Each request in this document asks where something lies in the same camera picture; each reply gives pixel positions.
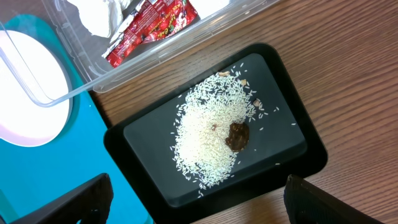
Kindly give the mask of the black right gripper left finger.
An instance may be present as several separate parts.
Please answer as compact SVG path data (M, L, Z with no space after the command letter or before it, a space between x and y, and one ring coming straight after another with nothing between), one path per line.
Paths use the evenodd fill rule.
M113 197L111 179L102 173L14 223L105 224Z

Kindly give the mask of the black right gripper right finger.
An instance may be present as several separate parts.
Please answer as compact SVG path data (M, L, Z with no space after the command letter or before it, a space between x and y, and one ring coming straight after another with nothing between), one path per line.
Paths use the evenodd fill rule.
M284 204L293 224L382 224L296 175L287 178Z

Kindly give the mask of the brown food scrap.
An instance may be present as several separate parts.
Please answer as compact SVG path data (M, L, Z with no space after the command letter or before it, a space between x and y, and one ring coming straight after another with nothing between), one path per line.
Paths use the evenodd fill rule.
M240 152L248 144L249 126L246 123L232 123L225 144L233 151Z

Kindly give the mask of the pile of white rice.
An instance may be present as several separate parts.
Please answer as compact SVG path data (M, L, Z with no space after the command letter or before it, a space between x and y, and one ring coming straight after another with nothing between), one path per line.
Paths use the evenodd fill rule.
M182 96L170 149L196 198L257 172L275 156L297 152L304 141L269 67L258 58L240 60ZM225 144L232 123L249 126L248 144L240 152Z

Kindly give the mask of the large white round plate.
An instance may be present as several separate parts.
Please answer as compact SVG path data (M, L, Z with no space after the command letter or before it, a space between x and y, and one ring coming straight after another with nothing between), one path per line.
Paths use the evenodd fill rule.
M1 31L1 139L36 147L55 139L72 113L72 100L46 106L71 87L64 66L43 44Z

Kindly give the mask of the red snack wrapper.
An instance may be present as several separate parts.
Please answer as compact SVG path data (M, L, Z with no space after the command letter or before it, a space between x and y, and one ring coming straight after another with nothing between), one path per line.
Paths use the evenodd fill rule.
M138 45L168 38L197 16L189 0L142 0L118 27L102 57L116 68Z

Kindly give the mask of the clear plastic waste bin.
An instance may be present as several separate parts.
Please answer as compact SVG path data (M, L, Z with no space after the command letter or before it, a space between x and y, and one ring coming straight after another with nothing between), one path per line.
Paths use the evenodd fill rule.
M248 19L270 1L190 1L198 16L176 34L138 45L116 68L102 57L110 38L91 35L68 1L2 1L1 31L27 34L64 66L71 87L53 106L86 90L104 93Z

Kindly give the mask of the teal plastic serving tray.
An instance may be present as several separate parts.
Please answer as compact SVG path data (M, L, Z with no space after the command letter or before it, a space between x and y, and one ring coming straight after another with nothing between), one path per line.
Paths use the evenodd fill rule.
M13 222L95 176L110 176L114 197L108 223L152 223L103 144L106 125L91 96L71 99L72 113L62 132L38 147L1 141L1 216Z

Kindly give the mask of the black plastic tray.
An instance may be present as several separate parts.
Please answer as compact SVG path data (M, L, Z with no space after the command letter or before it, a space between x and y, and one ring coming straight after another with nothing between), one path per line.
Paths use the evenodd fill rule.
M249 142L232 176L208 190L177 169L177 106L189 89L218 71L240 71L264 107L249 122ZM108 129L104 145L156 223L191 223L285 185L290 174L322 170L326 149L277 51L252 44Z

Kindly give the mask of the crumpled white tissue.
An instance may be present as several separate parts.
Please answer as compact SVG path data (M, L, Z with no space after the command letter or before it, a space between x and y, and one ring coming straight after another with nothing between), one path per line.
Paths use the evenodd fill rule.
M68 0L77 7L83 26L99 37L110 38L140 0Z

